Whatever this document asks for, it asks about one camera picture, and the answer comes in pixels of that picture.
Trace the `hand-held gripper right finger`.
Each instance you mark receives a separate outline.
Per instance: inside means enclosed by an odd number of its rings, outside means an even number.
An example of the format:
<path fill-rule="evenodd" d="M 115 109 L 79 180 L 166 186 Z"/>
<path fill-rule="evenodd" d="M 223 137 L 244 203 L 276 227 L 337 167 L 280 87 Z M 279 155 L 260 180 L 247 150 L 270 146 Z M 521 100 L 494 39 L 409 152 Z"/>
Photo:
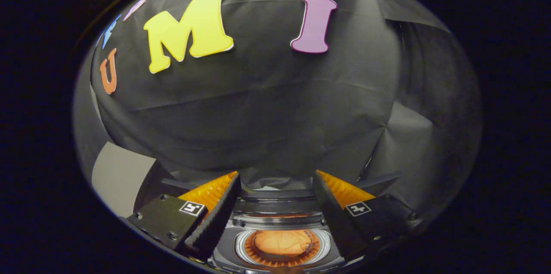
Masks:
<path fill-rule="evenodd" d="M 413 235 L 417 211 L 392 195 L 374 196 L 319 170 L 313 191 L 340 256 L 371 261 Z"/>

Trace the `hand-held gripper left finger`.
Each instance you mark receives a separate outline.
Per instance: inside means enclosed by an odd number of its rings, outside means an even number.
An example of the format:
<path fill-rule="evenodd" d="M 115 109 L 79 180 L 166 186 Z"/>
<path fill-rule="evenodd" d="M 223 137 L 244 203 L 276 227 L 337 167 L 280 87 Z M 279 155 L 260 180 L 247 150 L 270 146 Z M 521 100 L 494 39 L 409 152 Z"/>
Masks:
<path fill-rule="evenodd" d="M 168 249 L 206 262 L 240 193 L 240 175 L 231 172 L 179 197 L 159 195 L 127 220 Z"/>

